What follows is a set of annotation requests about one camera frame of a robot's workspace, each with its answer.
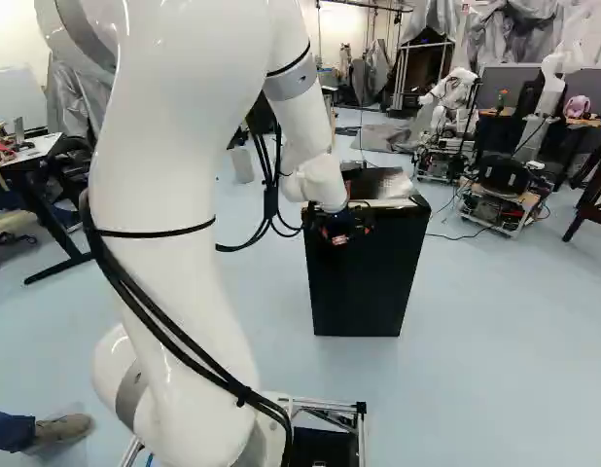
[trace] tan boot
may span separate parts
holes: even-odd
[[[33,441],[32,447],[75,443],[88,435],[92,428],[93,419],[82,413],[74,413],[54,420],[37,420],[35,422],[35,441]]]

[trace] pink object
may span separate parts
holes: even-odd
[[[580,119],[586,112],[590,112],[590,99],[585,95],[571,97],[564,107],[564,117],[567,119]]]

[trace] shoe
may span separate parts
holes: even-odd
[[[69,219],[66,222],[63,222],[63,226],[65,227],[65,230],[68,234],[75,232],[83,227],[83,223],[80,220],[80,214],[78,213],[78,211],[73,211],[72,214],[69,216]]]
[[[54,420],[37,420],[32,447],[75,443],[88,435],[92,428],[93,419],[82,413],[74,413]]]

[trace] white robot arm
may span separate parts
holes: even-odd
[[[117,58],[89,175],[88,220],[101,235],[91,249],[112,256],[134,285],[122,294],[118,284],[125,279],[110,270],[112,262],[102,265],[122,295],[123,324],[95,351],[95,389],[164,466],[244,465],[246,456],[253,465],[279,465],[283,428],[262,423],[256,405],[237,404],[238,394],[177,355],[220,374],[186,344],[197,342],[225,371],[260,388],[249,343],[221,286],[209,227],[215,159],[262,87],[287,138],[285,195],[318,201],[331,212],[346,205],[299,5],[81,2],[36,0],[36,9],[53,52],[79,71],[112,74],[111,57],[99,60],[101,46]],[[134,287],[177,325],[183,340],[159,316],[149,313],[147,325],[135,314],[146,300],[137,296],[129,305]],[[155,337],[152,329],[162,334]]]

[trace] black case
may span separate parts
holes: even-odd
[[[395,207],[370,210],[374,230],[348,244],[332,246],[302,213],[304,244],[316,336],[397,337],[430,219],[431,208],[417,192],[397,191],[406,176],[399,168],[344,172],[350,199],[390,199]]]

